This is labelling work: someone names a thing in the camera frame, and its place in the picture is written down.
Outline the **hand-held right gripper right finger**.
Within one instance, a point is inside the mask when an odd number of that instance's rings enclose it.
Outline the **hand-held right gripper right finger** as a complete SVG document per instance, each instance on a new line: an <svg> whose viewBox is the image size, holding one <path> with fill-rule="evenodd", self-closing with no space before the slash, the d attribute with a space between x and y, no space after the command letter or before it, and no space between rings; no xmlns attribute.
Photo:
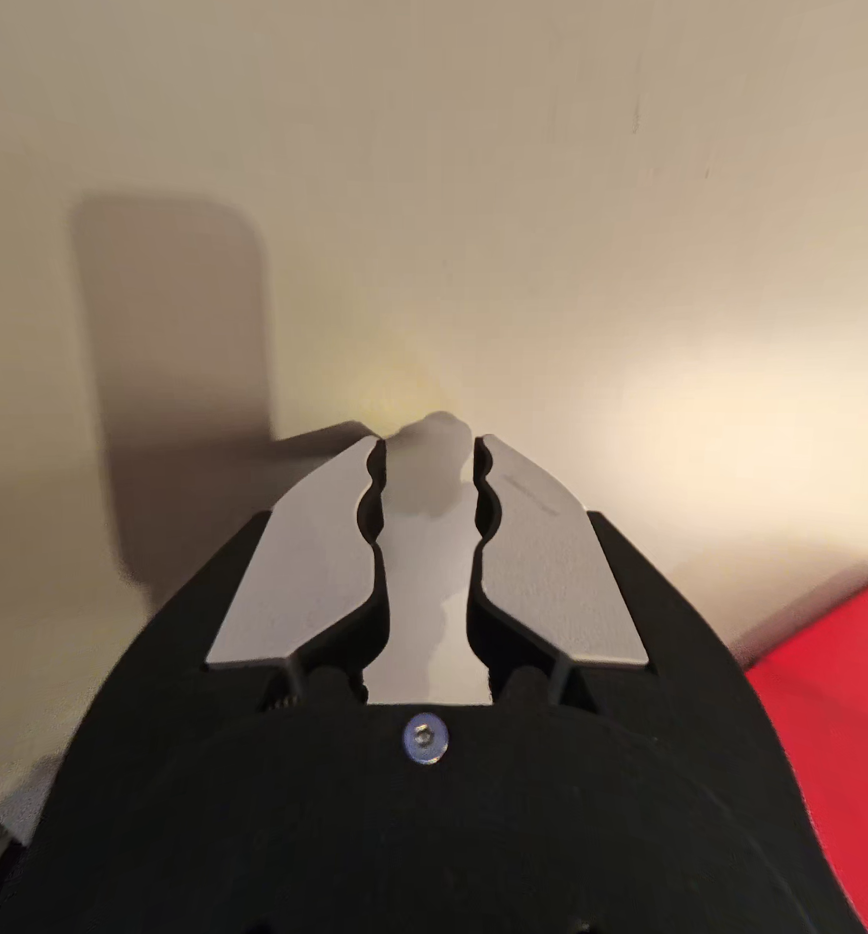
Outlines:
<svg viewBox="0 0 868 934"><path fill-rule="evenodd" d="M535 669L553 701L572 671L645 671L650 656L588 511L495 434L474 441L472 649L497 701Z"/></svg>

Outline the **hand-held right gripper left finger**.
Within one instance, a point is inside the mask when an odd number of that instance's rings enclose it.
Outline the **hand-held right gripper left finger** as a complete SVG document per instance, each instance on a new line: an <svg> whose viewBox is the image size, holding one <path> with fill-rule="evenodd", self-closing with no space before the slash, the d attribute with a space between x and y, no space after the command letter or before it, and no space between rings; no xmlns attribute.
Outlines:
<svg viewBox="0 0 868 934"><path fill-rule="evenodd" d="M295 694L312 671L334 668L365 691L391 627L379 545L385 483L386 445L369 435L276 502L207 668L282 669Z"/></svg>

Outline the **red plastic bin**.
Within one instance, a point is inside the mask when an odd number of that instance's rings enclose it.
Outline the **red plastic bin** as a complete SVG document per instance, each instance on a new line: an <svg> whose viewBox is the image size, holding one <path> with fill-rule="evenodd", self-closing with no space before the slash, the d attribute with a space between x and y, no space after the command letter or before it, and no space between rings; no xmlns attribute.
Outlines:
<svg viewBox="0 0 868 934"><path fill-rule="evenodd" d="M815 832L868 930L868 588L746 672Z"/></svg>

